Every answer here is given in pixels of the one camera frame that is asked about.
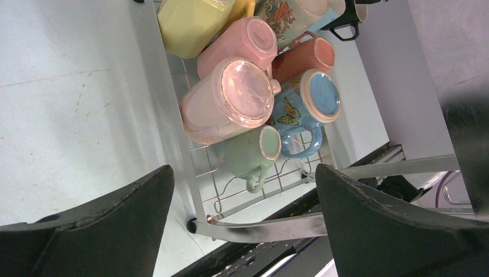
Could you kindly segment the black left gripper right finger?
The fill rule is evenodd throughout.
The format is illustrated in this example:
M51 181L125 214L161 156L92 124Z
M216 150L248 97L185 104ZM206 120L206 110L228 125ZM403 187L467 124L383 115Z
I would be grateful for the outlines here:
M488 275L488 223L420 208L326 164L315 179L340 276Z

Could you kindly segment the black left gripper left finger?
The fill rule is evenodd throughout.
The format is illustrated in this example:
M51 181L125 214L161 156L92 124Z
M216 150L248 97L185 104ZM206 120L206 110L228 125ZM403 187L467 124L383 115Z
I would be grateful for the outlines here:
M174 193L171 166L34 223L1 227L2 276L152 276Z

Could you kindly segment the iridescent pale pink mug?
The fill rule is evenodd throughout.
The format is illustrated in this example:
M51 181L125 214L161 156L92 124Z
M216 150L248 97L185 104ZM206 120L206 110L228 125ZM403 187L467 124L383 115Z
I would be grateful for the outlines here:
M280 91L280 83L248 59L226 58L183 97L186 136L212 145L257 128L271 116Z

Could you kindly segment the black mug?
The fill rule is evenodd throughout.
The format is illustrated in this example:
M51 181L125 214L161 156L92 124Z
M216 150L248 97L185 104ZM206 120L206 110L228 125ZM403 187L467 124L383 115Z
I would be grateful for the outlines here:
M359 36L359 24L366 21L368 7L363 3L356 3L354 0L345 1L345 12L330 23L329 30L335 37L343 42L355 40ZM344 38L339 35L336 29L343 27L353 27L354 33L350 38Z

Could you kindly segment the light blue faceted mug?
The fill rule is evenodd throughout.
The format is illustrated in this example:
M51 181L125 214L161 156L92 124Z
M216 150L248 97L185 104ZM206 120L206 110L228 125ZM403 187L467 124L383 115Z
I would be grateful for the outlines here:
M345 12L345 9L345 0L328 0L328 9L326 13L309 28L309 31L319 31L321 28L340 17Z

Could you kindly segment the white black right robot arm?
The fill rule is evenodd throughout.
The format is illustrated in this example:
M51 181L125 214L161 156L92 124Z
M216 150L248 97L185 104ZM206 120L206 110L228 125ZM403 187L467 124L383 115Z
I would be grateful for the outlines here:
M441 109L475 218L488 221L488 88L456 92Z

